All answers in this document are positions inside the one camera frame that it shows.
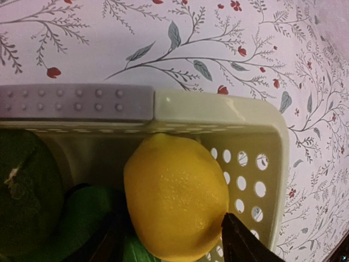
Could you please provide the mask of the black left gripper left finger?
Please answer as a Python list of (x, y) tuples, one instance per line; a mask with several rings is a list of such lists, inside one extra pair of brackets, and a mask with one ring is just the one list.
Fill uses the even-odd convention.
[(127, 225), (127, 216), (124, 213), (113, 212), (107, 215), (93, 236), (63, 260), (73, 262), (122, 261)]

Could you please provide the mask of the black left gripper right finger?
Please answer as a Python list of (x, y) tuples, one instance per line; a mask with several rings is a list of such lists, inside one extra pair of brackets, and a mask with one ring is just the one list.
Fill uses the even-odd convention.
[(233, 214), (226, 213), (221, 224), (225, 262), (283, 262)]

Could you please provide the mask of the yellow lemon toy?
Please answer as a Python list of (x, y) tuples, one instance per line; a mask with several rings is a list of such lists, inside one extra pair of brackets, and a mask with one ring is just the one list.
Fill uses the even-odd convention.
[(228, 212), (223, 171), (199, 142), (154, 134), (124, 167), (127, 207), (146, 250), (165, 261), (195, 261), (219, 241)]

